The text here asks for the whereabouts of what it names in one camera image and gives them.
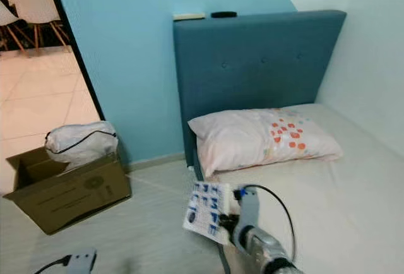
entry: cardboard box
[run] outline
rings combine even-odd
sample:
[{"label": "cardboard box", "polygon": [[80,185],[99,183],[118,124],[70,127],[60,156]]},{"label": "cardboard box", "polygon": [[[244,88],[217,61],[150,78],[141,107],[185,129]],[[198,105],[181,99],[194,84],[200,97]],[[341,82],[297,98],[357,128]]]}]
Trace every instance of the cardboard box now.
[{"label": "cardboard box", "polygon": [[16,169],[12,200],[46,234],[90,217],[131,197],[128,178],[115,153],[73,170],[51,160],[44,147],[7,161]]}]

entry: black cable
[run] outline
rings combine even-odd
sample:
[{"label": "black cable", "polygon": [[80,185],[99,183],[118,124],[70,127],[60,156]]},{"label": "black cable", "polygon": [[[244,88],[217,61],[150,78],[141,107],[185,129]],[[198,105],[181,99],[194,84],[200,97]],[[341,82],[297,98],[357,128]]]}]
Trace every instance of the black cable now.
[{"label": "black cable", "polygon": [[227,262],[226,254],[223,249],[223,244],[217,244],[217,248],[219,249],[219,257],[222,261],[223,269],[225,274],[231,274],[229,263]]},{"label": "black cable", "polygon": [[63,266],[67,266],[69,261],[70,261],[70,257],[71,257],[71,255],[66,255],[65,257],[63,257],[61,259],[55,260],[55,261],[47,264],[46,266],[43,266],[41,269],[36,271],[34,274],[42,273],[43,271],[45,271],[46,269],[48,269],[48,268],[50,268],[51,266],[54,266],[54,265],[62,264]]},{"label": "black cable", "polygon": [[[101,130],[95,130],[95,131],[92,131],[90,134],[88,134],[88,135],[86,135],[85,137],[83,137],[81,140],[79,140],[79,141],[77,141],[76,143],[73,143],[71,146],[68,146],[67,148],[65,148],[65,149],[62,149],[62,150],[59,150],[59,151],[56,151],[56,152],[53,152],[51,149],[48,149],[48,148],[46,148],[46,150],[48,150],[48,151],[51,151],[53,154],[60,154],[60,153],[63,153],[63,152],[66,152],[67,150],[69,150],[69,149],[72,149],[73,147],[75,147],[76,145],[78,145],[79,143],[82,143],[83,141],[85,141],[87,138],[89,138],[92,134],[94,134],[94,133],[102,133],[102,134],[106,134],[106,135],[111,135],[111,136],[113,136],[113,137],[116,137],[116,133],[109,133],[109,132],[104,132],[104,131],[101,131]],[[48,135],[50,134],[51,132],[48,132],[48,134],[46,134],[46,136],[45,136],[45,140],[47,141],[48,140]]]},{"label": "black cable", "polygon": [[292,233],[292,262],[294,263],[295,259],[296,259],[296,236],[295,236],[295,229],[294,229],[293,223],[292,223],[292,218],[290,217],[288,208],[285,206],[283,201],[278,197],[278,195],[276,195],[273,191],[269,190],[267,187],[261,186],[260,184],[246,184],[243,187],[243,189],[245,190],[247,188],[259,188],[259,189],[262,189],[262,190],[270,193],[282,205],[283,209],[285,210],[286,215],[288,216],[289,225],[290,225],[290,231]]}]

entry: white floor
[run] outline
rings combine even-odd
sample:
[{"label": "white floor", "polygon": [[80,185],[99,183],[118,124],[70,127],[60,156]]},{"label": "white floor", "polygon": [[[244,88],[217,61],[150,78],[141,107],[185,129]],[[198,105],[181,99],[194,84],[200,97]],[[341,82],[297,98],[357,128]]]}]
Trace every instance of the white floor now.
[{"label": "white floor", "polygon": [[[185,161],[137,170],[130,177],[132,198],[51,236],[1,198],[0,273],[35,273],[94,247],[96,274],[223,274],[215,243],[182,228],[195,181]],[[65,272],[61,266],[46,271]]]},{"label": "white floor", "polygon": [[0,53],[0,194],[14,181],[5,158],[43,145],[54,128],[99,120],[73,52],[51,47],[30,55]]}]

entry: bed sheet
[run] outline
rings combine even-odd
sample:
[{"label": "bed sheet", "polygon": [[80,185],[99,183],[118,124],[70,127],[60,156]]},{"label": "bed sheet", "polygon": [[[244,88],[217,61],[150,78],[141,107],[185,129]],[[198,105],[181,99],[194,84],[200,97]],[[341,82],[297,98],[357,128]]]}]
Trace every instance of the bed sheet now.
[{"label": "bed sheet", "polygon": [[[284,200],[295,225],[296,264],[307,274],[404,273],[404,159],[323,105],[291,108],[331,133],[343,158],[293,160],[214,179],[261,184]],[[290,252],[282,208],[267,193],[259,192],[259,200],[259,226]],[[227,247],[226,253],[232,273],[240,272],[237,251]]]}]

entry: floor tile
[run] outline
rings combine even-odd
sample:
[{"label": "floor tile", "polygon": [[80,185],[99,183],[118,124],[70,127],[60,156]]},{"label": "floor tile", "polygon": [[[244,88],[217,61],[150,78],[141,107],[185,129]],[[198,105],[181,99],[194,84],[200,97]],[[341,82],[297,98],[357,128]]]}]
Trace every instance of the floor tile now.
[{"label": "floor tile", "polygon": [[0,74],[0,100],[6,100],[22,76],[22,72]]},{"label": "floor tile", "polygon": [[49,71],[25,73],[10,93],[8,99],[72,92],[78,77],[77,74],[52,75]]},{"label": "floor tile", "polygon": [[0,194],[12,192],[15,170],[6,158],[43,146],[46,134],[2,140],[0,147]]},{"label": "floor tile", "polygon": [[11,56],[0,56],[0,74],[13,74],[15,72],[27,72],[31,71],[35,59],[30,57],[27,58],[22,55]]},{"label": "floor tile", "polygon": [[71,69],[80,72],[77,60],[73,52],[55,52],[44,57],[49,65],[54,69]]},{"label": "floor tile", "polygon": [[65,124],[88,124],[99,121],[97,110],[88,91],[77,91],[73,93],[71,105]]},{"label": "floor tile", "polygon": [[48,133],[63,125],[72,93],[7,100],[1,105],[3,138]]},{"label": "floor tile", "polygon": [[77,83],[76,83],[76,87],[74,88],[75,91],[85,91],[87,90],[87,85],[86,82],[84,81],[84,77],[83,75],[80,75]]},{"label": "floor tile", "polygon": [[45,144],[46,133],[1,141],[1,158],[27,152]]}]

